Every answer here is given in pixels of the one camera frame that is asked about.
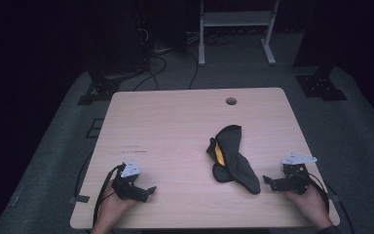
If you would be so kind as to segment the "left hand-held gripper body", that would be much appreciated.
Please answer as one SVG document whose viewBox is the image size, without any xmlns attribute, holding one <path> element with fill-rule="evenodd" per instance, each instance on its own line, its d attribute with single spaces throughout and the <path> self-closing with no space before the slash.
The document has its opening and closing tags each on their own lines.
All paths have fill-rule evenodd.
<svg viewBox="0 0 374 234">
<path fill-rule="evenodd" d="M 147 194 L 147 189 L 137 187 L 134 182 L 141 173 L 141 169 L 134 160 L 129 160 L 115 168 L 116 175 L 112 182 L 112 188 L 123 200 L 130 199 L 140 202 L 140 196 Z"/>
</svg>

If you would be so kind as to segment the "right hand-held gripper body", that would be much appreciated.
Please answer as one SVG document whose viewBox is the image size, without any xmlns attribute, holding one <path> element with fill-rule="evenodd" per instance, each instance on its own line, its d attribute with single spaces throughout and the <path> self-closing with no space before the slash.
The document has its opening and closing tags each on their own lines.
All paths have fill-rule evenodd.
<svg viewBox="0 0 374 234">
<path fill-rule="evenodd" d="M 292 190 L 298 194 L 304 194 L 311 183 L 307 169 L 308 163 L 315 163 L 318 159 L 314 156 L 291 153 L 281 160 L 285 178 L 292 185 Z"/>
</svg>

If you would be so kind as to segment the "grey and yellow cloth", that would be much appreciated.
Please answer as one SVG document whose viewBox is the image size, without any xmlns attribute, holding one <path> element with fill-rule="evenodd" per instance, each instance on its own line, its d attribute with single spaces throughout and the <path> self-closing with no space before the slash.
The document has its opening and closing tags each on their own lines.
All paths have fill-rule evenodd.
<svg viewBox="0 0 374 234">
<path fill-rule="evenodd" d="M 240 152 L 242 127 L 230 125 L 209 140 L 206 153 L 214 161 L 212 174 L 216 181 L 235 181 L 249 193 L 261 192 L 260 181 L 247 159 Z"/>
</svg>

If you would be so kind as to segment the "person's left hand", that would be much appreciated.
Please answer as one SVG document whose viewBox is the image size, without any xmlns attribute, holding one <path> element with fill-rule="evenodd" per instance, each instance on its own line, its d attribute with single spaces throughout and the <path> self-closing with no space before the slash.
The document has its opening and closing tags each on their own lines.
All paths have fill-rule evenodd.
<svg viewBox="0 0 374 234">
<path fill-rule="evenodd" d="M 110 180 L 107 183 L 93 229 L 112 230 L 119 223 L 123 215 L 137 204 L 134 200 L 122 200 L 116 195 L 112 188 L 112 182 Z"/>
</svg>

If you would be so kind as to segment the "person's right hand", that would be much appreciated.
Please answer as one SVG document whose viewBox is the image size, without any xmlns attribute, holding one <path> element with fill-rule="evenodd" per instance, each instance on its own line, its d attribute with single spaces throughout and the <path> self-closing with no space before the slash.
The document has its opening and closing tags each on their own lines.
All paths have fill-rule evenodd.
<svg viewBox="0 0 374 234">
<path fill-rule="evenodd" d="M 312 185 L 309 185 L 302 195 L 291 191 L 286 191 L 283 195 L 296 206 L 301 215 L 316 230 L 322 230 L 333 225 L 319 191 Z"/>
</svg>

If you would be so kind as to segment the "grey tape strip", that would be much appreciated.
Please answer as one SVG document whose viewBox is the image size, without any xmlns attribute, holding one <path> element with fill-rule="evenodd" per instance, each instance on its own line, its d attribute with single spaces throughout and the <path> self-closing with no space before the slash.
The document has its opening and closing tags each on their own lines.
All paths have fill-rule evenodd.
<svg viewBox="0 0 374 234">
<path fill-rule="evenodd" d="M 70 204 L 76 204 L 76 203 L 88 203 L 90 200 L 89 196 L 82 196 L 82 195 L 76 195 L 69 198 L 68 203 Z"/>
</svg>

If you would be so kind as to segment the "dark floor outlet plate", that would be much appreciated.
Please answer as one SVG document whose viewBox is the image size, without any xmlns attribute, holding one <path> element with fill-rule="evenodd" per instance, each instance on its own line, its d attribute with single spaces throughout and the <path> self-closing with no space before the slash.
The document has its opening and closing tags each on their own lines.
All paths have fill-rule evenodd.
<svg viewBox="0 0 374 234">
<path fill-rule="evenodd" d="M 104 120 L 101 118 L 93 119 L 90 128 L 87 131 L 86 138 L 98 138 Z"/>
</svg>

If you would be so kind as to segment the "black stand base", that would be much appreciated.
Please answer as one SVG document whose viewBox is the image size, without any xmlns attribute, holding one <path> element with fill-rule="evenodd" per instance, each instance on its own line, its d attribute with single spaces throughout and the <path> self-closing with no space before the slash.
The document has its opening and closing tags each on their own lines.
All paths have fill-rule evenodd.
<svg viewBox="0 0 374 234">
<path fill-rule="evenodd" d="M 320 66 L 314 74 L 297 75 L 296 80 L 306 98 L 325 101 L 346 100 L 344 93 L 330 80 L 332 66 Z"/>
<path fill-rule="evenodd" d="M 91 105 L 95 101 L 109 101 L 119 91 L 123 81 L 118 76 L 107 76 L 102 74 L 90 74 L 91 83 L 87 91 L 80 96 L 78 105 Z"/>
</svg>

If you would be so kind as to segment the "white metal stand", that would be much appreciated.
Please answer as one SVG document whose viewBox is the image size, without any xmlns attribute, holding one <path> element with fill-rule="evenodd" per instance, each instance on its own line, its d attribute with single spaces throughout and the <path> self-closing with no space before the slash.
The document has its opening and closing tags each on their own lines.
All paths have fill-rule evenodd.
<svg viewBox="0 0 374 234">
<path fill-rule="evenodd" d="M 266 26 L 267 33 L 261 39 L 267 62 L 275 65 L 276 59 L 270 47 L 270 40 L 273 33 L 278 8 L 281 0 L 274 0 L 273 8 L 269 11 L 252 12 L 206 12 L 205 1 L 201 0 L 198 65 L 206 64 L 205 29 L 207 27 L 233 27 L 233 26 Z"/>
</svg>

